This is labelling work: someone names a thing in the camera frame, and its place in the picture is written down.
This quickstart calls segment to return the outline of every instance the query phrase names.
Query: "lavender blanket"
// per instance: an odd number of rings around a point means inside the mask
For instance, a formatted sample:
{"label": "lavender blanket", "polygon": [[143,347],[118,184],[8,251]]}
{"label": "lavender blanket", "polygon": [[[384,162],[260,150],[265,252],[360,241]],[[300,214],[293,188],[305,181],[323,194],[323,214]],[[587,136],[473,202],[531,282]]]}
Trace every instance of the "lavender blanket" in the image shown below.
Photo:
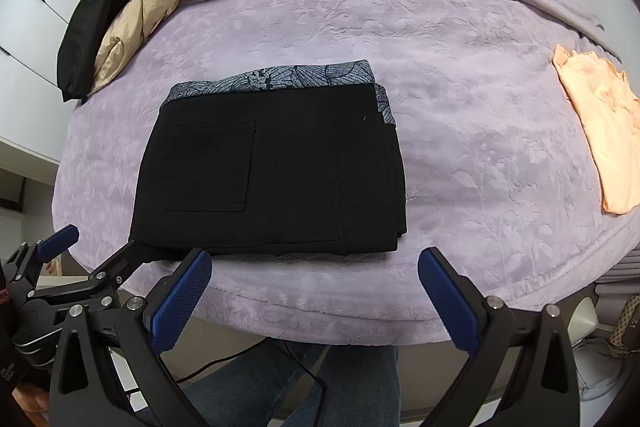
{"label": "lavender blanket", "polygon": [[[485,294],[536,309],[640,241],[640,211],[605,214],[580,121],[550,63],[561,44],[617,61],[584,0],[196,0],[73,113],[53,204],[93,269],[127,240],[158,108],[187,80],[366,58],[387,90],[407,185],[398,251],[216,257],[200,317],[332,344],[447,338],[416,274],[436,245]],[[171,266],[144,266],[144,295]]]}

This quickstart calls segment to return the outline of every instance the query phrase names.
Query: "folded black pants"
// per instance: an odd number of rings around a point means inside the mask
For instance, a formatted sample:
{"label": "folded black pants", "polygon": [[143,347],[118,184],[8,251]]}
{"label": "folded black pants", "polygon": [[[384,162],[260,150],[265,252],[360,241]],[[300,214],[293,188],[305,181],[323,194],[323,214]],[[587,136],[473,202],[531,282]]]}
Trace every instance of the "folded black pants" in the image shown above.
{"label": "folded black pants", "polygon": [[[316,68],[311,80],[302,68]],[[175,86],[142,160],[130,238],[211,254],[396,250],[406,216],[395,124],[372,74],[348,83],[367,71],[287,66]]]}

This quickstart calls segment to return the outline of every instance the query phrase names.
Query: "patterned bag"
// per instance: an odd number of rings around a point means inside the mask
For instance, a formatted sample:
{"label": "patterned bag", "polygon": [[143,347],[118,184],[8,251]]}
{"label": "patterned bag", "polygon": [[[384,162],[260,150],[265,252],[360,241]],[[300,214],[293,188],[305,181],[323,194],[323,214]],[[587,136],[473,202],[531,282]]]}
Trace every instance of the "patterned bag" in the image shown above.
{"label": "patterned bag", "polygon": [[609,337],[612,357],[628,357],[640,352],[640,295],[631,295],[622,308],[616,327]]}

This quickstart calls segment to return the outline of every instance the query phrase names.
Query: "jeans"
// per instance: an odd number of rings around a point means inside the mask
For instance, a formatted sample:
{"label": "jeans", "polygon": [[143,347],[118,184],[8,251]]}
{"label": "jeans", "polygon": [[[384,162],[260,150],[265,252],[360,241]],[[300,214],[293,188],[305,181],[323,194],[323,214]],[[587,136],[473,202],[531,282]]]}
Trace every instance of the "jeans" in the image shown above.
{"label": "jeans", "polygon": [[[287,342],[306,368],[318,361],[324,346]],[[326,384],[321,427],[398,427],[400,387],[392,346],[332,346],[318,377]],[[191,384],[184,394],[212,426],[265,427],[273,410],[302,376],[303,370],[284,343],[269,339],[219,370]],[[320,399],[315,383],[283,427],[312,427]],[[149,409],[140,419],[157,426]]]}

